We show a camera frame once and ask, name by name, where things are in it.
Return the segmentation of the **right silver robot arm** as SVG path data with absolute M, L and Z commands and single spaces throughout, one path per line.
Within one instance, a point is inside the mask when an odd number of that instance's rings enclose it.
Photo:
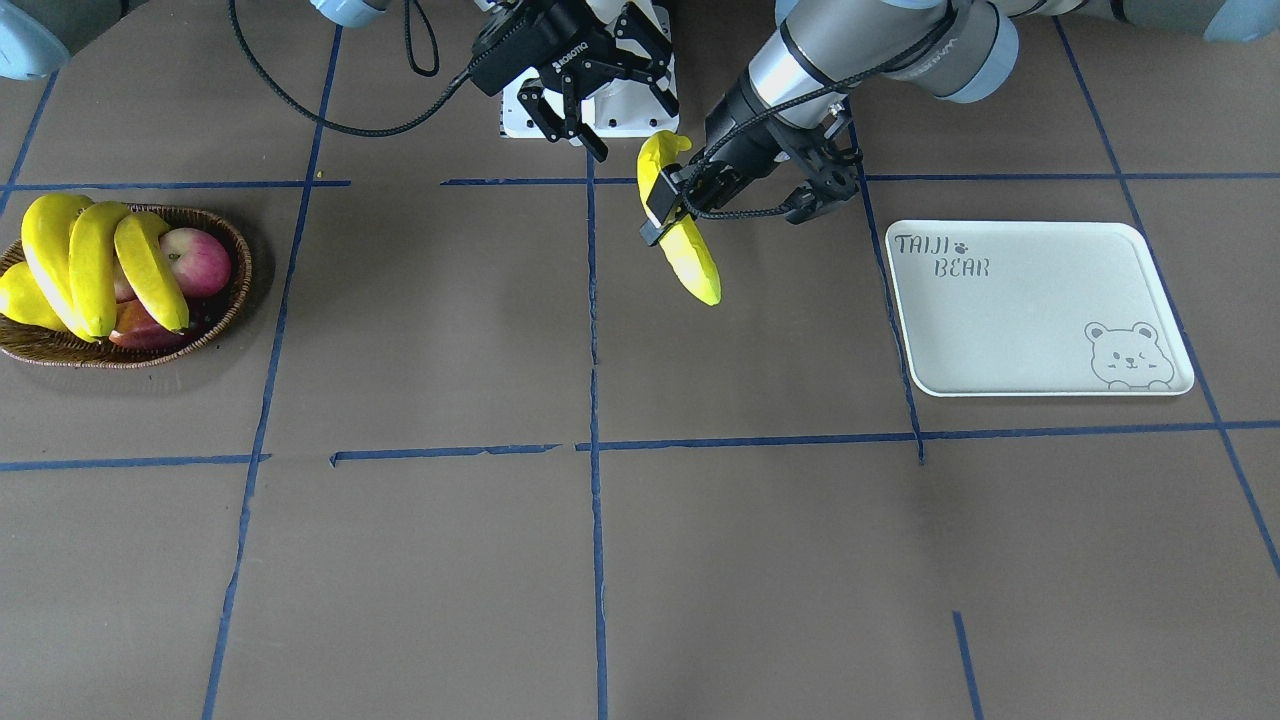
M 136 1 L 5 1 L 3 76 L 31 81 L 61 69 L 77 53 L 138 8 Z M 636 137 L 678 124 L 673 45 L 648 1 L 485 1 L 486 22 L 467 65 L 419 117 L 389 128 L 326 120 L 344 135 L 380 138 L 424 124 L 472 85 L 502 97 L 506 127 L 570 141 L 596 160 L 605 137 Z

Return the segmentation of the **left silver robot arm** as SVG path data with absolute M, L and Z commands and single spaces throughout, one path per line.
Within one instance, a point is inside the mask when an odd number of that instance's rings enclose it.
M 841 102 L 860 83 L 883 76 L 945 101 L 979 101 L 1018 60 L 1014 20 L 1066 14 L 1210 42 L 1277 28 L 1275 1 L 781 1 L 774 33 L 707 118 L 705 147 L 687 165 L 660 161 L 643 238 L 657 245 L 680 222 L 728 218 L 727 202 L 783 161 L 805 178 L 768 217 L 801 224 L 844 206 L 861 156 L 835 136 L 849 123 Z

